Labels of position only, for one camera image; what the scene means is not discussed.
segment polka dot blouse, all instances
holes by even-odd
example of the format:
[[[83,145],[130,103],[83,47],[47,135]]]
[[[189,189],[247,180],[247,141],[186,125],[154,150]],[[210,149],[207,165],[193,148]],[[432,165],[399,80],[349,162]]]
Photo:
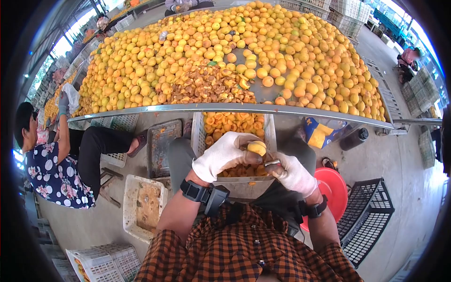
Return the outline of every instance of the polka dot blouse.
[[[77,156],[68,155],[58,164],[58,143],[37,145],[25,153],[25,171],[33,189],[47,201],[68,208],[88,209],[94,195],[77,171]]]

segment plaid shirt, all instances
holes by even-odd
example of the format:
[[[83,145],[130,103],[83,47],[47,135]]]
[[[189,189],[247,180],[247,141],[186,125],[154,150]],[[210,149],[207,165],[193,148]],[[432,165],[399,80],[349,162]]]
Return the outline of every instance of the plaid shirt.
[[[288,222],[249,204],[228,225],[230,208],[203,218],[186,247],[172,230],[159,232],[135,281],[255,281],[264,268],[280,281],[362,281],[339,244],[316,252],[286,233]]]

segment wrist strap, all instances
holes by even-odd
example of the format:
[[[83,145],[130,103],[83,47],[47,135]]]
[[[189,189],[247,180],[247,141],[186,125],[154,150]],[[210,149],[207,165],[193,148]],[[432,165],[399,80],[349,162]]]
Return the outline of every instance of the wrist strap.
[[[305,207],[304,214],[308,216],[309,218],[317,218],[321,216],[321,213],[326,209],[327,207],[327,197],[326,195],[322,195],[322,203],[315,204],[310,207]]]

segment stainless steel table edge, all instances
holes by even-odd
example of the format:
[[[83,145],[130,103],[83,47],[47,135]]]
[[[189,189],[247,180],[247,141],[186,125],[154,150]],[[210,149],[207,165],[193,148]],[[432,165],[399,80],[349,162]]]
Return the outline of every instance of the stainless steel table edge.
[[[240,103],[198,103],[198,104],[173,104],[158,106],[143,106],[136,108],[128,108],[116,111],[105,111],[96,114],[78,116],[71,118],[68,122],[87,120],[108,116],[132,115],[145,112],[198,112],[198,111],[225,111],[225,112],[250,112],[276,115],[291,116],[310,116],[313,118],[326,118],[332,120],[343,120],[348,122],[357,122],[372,125],[381,128],[394,129],[393,125],[388,122],[373,120],[366,117],[354,116],[334,111],[325,111],[319,109],[310,109],[296,106],[279,106],[268,104],[240,104]]]

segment gloved hand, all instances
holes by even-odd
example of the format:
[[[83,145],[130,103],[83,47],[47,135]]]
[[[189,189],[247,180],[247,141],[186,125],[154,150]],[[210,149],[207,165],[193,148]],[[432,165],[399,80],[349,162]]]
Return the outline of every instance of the gloved hand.
[[[250,133],[229,131],[216,141],[204,154],[193,161],[193,171],[205,182],[212,183],[223,170],[238,164],[259,164],[263,158],[253,152],[241,151],[240,146],[260,140]]]
[[[191,8],[190,1],[187,0],[175,0],[177,3],[176,5],[171,6],[171,10],[174,13],[183,13],[189,10]]]
[[[69,97],[67,96],[67,93],[64,91],[60,92],[58,109],[60,111],[60,115],[68,115],[69,114]]]
[[[277,178],[288,190],[302,194],[304,198],[310,196],[318,187],[319,182],[298,161],[296,157],[274,152],[270,153],[274,159],[280,160],[280,165],[268,165],[265,170]]]

